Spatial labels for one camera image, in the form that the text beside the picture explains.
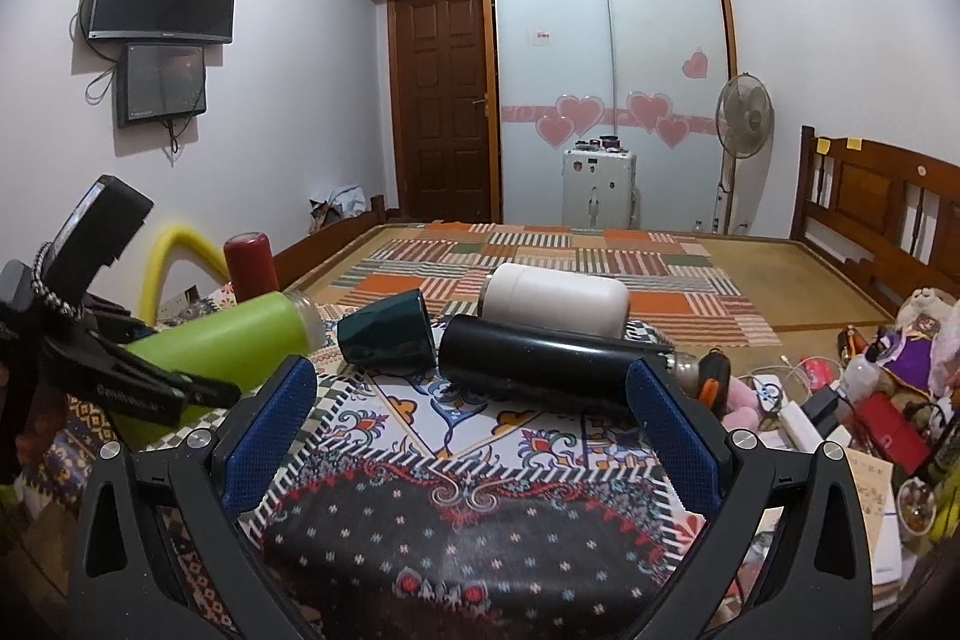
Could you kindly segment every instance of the white thermos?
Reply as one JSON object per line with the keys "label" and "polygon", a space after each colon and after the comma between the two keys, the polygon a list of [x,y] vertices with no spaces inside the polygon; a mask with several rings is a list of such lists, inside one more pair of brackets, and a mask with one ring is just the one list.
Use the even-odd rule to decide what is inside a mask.
{"label": "white thermos", "polygon": [[622,338],[630,292],[611,277],[503,263],[488,276],[477,314],[500,323]]}

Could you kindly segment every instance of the white wall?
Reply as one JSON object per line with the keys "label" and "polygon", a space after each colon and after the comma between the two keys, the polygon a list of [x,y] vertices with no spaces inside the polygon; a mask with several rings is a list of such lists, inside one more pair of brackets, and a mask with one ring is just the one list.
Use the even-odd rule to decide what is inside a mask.
{"label": "white wall", "polygon": [[[157,202],[94,290],[136,304],[152,239],[186,223],[222,242],[306,235],[307,199],[359,182],[384,193],[373,0],[236,0],[234,42],[208,49],[208,111],[171,166],[160,126],[117,131],[83,88],[102,67],[69,23],[79,0],[0,0],[0,262],[30,260],[101,173]],[[164,296],[214,283],[173,263]]]}
{"label": "white wall", "polygon": [[380,96],[380,140],[383,145],[383,170],[386,177],[387,208],[400,207],[397,194],[397,159],[394,155],[394,109],[390,96],[390,39],[387,32],[387,0],[376,1],[376,65]]}
{"label": "white wall", "polygon": [[[789,232],[803,124],[960,164],[960,0],[732,1],[739,71],[767,84],[776,110],[752,233]],[[762,182],[763,164],[739,182]]]}

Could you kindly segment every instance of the small refrigerator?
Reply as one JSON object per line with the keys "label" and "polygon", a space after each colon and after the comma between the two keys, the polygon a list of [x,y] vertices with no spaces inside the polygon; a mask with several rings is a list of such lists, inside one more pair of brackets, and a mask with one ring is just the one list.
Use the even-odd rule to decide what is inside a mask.
{"label": "small refrigerator", "polygon": [[637,153],[573,149],[563,153],[563,225],[632,228]]}

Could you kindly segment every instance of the frosted glass door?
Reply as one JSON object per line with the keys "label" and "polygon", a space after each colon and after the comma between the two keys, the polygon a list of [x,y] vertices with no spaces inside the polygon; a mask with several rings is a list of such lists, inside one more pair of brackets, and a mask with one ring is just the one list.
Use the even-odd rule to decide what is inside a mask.
{"label": "frosted glass door", "polygon": [[607,0],[494,0],[504,223],[560,225],[563,150],[613,133]]}
{"label": "frosted glass door", "polygon": [[617,133],[637,153],[638,222],[709,231],[722,149],[714,127],[728,79],[720,0],[610,0]]}

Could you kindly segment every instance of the green water bottle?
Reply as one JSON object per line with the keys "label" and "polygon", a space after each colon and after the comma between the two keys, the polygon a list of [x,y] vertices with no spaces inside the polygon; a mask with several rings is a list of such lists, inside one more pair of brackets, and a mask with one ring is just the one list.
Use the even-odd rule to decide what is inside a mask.
{"label": "green water bottle", "polygon": [[[272,292],[236,307],[190,320],[126,348],[161,369],[226,380],[256,389],[291,354],[308,356],[325,344],[325,326],[313,302],[299,290]],[[186,408],[170,428],[126,415],[112,415],[118,434],[139,450],[195,421],[210,408]]]}

